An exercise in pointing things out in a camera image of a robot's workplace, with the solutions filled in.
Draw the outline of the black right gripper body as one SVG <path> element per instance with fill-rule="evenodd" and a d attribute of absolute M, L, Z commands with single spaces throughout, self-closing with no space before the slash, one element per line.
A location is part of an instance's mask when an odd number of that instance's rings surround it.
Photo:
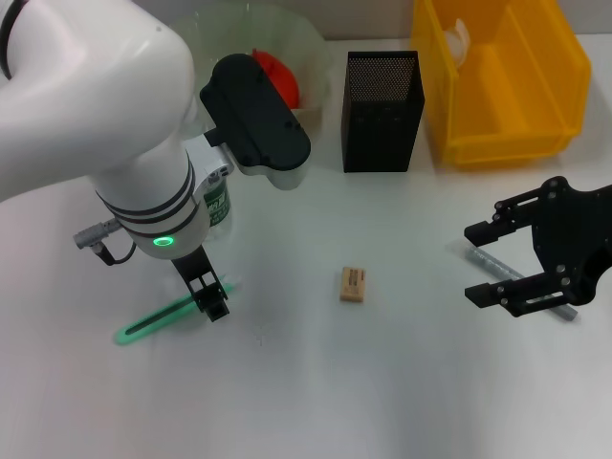
<path fill-rule="evenodd" d="M 553 290 L 575 306 L 591 302 L 611 269 L 611 187 L 579 191 L 561 176 L 548 180 L 536 201 L 532 235 Z"/>

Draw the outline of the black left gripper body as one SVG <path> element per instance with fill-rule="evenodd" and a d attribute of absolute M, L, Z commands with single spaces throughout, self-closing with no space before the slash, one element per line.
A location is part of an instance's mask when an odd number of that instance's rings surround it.
<path fill-rule="evenodd" d="M 203 246 L 171 262 L 187 287 L 207 287 L 214 283 L 212 267 Z"/>

